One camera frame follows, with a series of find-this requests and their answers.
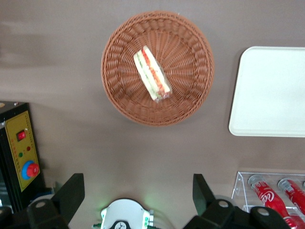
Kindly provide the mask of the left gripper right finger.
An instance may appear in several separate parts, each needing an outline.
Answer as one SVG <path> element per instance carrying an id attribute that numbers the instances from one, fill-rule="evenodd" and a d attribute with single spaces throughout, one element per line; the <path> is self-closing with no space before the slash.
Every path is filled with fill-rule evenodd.
<path id="1" fill-rule="evenodd" d="M 245 212 L 225 199 L 216 199 L 202 174 L 193 175 L 193 202 L 197 211 L 184 229 L 288 229 L 275 210 L 253 207 Z"/>

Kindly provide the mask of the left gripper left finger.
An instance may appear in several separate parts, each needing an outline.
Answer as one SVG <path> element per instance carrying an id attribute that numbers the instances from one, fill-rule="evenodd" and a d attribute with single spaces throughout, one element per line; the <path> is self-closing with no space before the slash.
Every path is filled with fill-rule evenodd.
<path id="1" fill-rule="evenodd" d="M 24 210 L 12 213 L 0 208 L 2 229 L 67 229 L 85 197 L 84 175 L 73 174 L 51 198 L 33 201 Z"/>

